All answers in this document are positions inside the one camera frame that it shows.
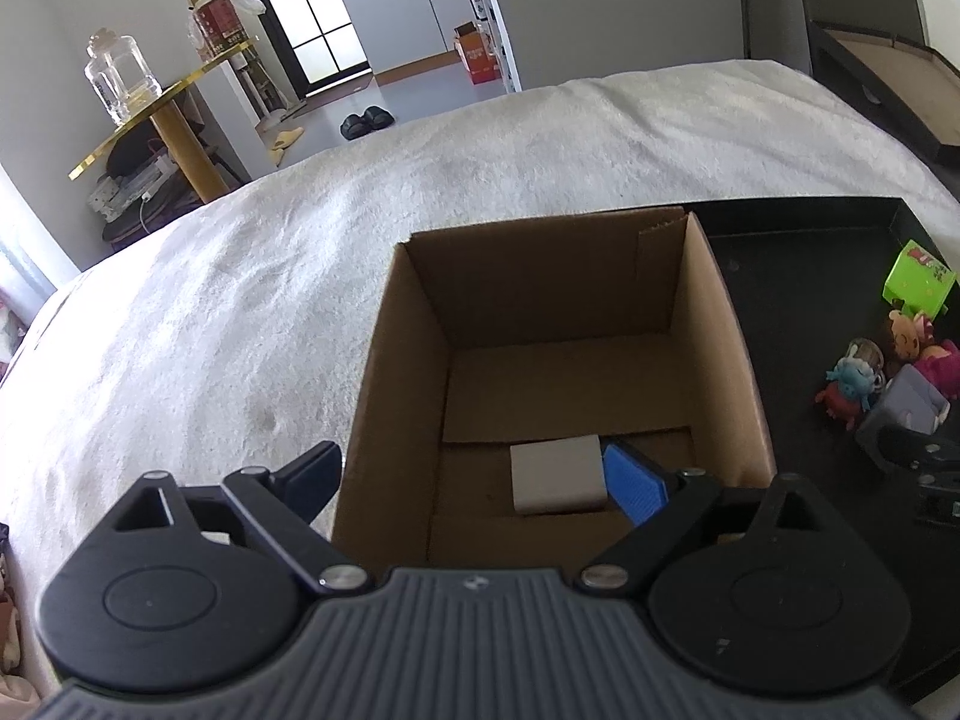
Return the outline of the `green toy box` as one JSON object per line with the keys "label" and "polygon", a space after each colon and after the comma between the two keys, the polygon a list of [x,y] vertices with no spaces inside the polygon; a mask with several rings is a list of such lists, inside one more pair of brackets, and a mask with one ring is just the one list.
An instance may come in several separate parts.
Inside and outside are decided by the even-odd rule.
{"label": "green toy box", "polygon": [[882,288],[882,298],[908,316],[931,320],[946,310],[957,273],[916,241],[903,245]]}

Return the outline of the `grey purple block toy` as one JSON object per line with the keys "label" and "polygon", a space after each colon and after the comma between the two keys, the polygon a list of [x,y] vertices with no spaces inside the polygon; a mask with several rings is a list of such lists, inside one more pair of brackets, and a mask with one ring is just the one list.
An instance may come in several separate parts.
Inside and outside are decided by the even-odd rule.
{"label": "grey purple block toy", "polygon": [[887,460],[878,450],[878,433],[885,426],[913,429],[930,436],[949,416],[950,401],[916,367],[907,364],[889,380],[877,403],[856,431],[857,444],[878,466]]}

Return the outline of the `clear glass jar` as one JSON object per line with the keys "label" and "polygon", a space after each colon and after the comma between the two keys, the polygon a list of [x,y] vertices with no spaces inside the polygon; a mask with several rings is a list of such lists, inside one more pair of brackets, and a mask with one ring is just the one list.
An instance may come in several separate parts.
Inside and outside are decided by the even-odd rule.
{"label": "clear glass jar", "polygon": [[88,39],[86,54],[86,79],[114,124],[124,125],[163,94],[132,36],[98,29]]}

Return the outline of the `black tray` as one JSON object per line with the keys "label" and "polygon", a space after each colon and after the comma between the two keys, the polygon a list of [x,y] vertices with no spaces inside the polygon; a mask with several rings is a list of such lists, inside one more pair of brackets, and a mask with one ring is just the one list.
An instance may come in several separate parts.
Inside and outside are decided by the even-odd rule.
{"label": "black tray", "polygon": [[913,622],[889,678],[918,704],[958,673],[958,532],[918,517],[919,484],[875,465],[815,405],[848,343],[875,337],[896,255],[931,236],[892,197],[711,200],[692,205],[754,366],[776,465],[817,486],[895,575]]}

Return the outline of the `white bed blanket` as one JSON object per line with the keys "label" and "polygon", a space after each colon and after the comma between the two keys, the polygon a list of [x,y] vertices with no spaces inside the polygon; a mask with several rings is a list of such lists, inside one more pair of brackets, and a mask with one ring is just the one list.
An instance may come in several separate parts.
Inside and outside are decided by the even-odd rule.
{"label": "white bed blanket", "polygon": [[2,387],[21,616],[155,468],[205,484],[352,429],[398,241],[708,199],[898,197],[947,257],[958,205],[827,88],[729,60],[508,94],[252,182],[53,294]]}

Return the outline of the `red canister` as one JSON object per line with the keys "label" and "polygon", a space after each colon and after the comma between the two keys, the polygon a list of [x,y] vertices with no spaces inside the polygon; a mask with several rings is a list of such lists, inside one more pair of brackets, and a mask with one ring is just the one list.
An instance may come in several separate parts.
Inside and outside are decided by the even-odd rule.
{"label": "red canister", "polygon": [[206,62],[249,39],[243,13],[262,16],[266,11],[262,0],[199,0],[189,8],[187,34]]}

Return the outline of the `black slippers pair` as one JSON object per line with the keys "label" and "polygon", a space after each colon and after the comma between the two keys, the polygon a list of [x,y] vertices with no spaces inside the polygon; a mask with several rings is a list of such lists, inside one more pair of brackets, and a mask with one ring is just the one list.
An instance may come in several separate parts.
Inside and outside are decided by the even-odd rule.
{"label": "black slippers pair", "polygon": [[366,137],[373,132],[386,130],[395,124],[394,116],[379,106],[370,106],[363,114],[350,114],[340,124],[340,135],[347,142]]}

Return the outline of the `black framed board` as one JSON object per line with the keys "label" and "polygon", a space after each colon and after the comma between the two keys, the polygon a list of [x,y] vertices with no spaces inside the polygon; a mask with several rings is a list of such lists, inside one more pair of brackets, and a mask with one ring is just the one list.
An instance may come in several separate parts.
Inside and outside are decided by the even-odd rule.
{"label": "black framed board", "polygon": [[923,156],[958,164],[958,68],[908,37],[809,23],[812,55],[833,60],[875,99]]}

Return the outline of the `brown-haired doll figurine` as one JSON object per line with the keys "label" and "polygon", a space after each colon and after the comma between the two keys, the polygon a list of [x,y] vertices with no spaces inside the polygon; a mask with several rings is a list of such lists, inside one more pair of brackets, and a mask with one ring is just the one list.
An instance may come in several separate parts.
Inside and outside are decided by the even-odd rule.
{"label": "brown-haired doll figurine", "polygon": [[934,343],[934,323],[924,312],[908,316],[903,310],[890,310],[887,328],[890,355],[900,362],[916,361]]}

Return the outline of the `blue red monster toy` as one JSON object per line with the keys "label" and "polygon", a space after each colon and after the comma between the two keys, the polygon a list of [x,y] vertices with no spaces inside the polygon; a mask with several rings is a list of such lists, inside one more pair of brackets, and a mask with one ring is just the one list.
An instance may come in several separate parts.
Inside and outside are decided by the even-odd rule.
{"label": "blue red monster toy", "polygon": [[840,359],[825,379],[827,385],[814,401],[830,418],[843,422],[848,433],[871,411],[875,397],[885,385],[884,372],[859,358]]}

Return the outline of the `orange cardboard box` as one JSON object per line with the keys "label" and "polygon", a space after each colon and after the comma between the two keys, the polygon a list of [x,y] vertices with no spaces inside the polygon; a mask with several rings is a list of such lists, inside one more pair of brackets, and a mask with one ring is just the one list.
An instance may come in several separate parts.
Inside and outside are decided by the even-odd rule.
{"label": "orange cardboard box", "polygon": [[464,23],[454,30],[455,52],[467,70],[474,85],[500,80],[501,73],[496,57],[488,48],[488,41],[473,23]]}

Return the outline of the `gold round side table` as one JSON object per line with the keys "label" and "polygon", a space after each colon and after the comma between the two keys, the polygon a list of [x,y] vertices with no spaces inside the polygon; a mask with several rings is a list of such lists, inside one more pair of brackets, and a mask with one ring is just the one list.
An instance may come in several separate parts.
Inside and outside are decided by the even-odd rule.
{"label": "gold round side table", "polygon": [[228,193],[226,182],[220,176],[212,158],[206,154],[205,148],[200,144],[199,138],[182,114],[181,108],[176,103],[176,98],[179,94],[194,86],[205,75],[208,75],[210,71],[215,70],[224,62],[228,62],[229,59],[233,59],[235,55],[241,54],[243,50],[249,49],[249,47],[251,47],[249,41],[230,47],[221,54],[215,55],[213,59],[205,62],[197,70],[181,78],[174,85],[166,88],[158,99],[151,101],[142,110],[139,110],[130,121],[119,125],[103,143],[99,143],[91,153],[87,154],[75,167],[72,167],[68,173],[68,178],[71,181],[76,181],[101,156],[109,153],[124,135],[132,132],[142,122],[150,121],[166,145],[167,153],[174,160],[174,163],[181,168],[187,182],[192,185],[203,203],[213,202],[213,200],[226,195]]}

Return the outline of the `brown cardboard box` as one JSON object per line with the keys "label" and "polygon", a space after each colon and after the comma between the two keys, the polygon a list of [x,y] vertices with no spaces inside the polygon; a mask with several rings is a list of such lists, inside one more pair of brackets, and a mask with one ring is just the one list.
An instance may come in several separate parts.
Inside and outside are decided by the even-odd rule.
{"label": "brown cardboard box", "polygon": [[608,502],[523,514],[512,447],[623,439],[763,488],[776,461],[736,312],[678,206],[418,232],[394,250],[334,520],[394,567],[576,572],[626,535]]}

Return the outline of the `pink doll figurine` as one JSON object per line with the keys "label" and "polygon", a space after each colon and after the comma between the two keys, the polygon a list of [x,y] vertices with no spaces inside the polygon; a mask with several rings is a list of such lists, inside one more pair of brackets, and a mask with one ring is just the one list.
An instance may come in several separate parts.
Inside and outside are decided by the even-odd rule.
{"label": "pink doll figurine", "polygon": [[960,351],[957,344],[944,340],[923,349],[913,367],[947,400],[960,397]]}

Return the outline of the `yellow slippers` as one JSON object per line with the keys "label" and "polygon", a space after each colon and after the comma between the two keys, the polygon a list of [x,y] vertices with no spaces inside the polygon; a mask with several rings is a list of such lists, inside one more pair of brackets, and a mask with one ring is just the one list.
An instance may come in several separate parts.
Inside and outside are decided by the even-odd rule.
{"label": "yellow slippers", "polygon": [[274,141],[268,147],[268,156],[270,156],[270,160],[272,160],[275,167],[283,163],[286,151],[302,137],[303,133],[304,128],[295,127],[290,128],[290,130],[282,130],[275,135]]}

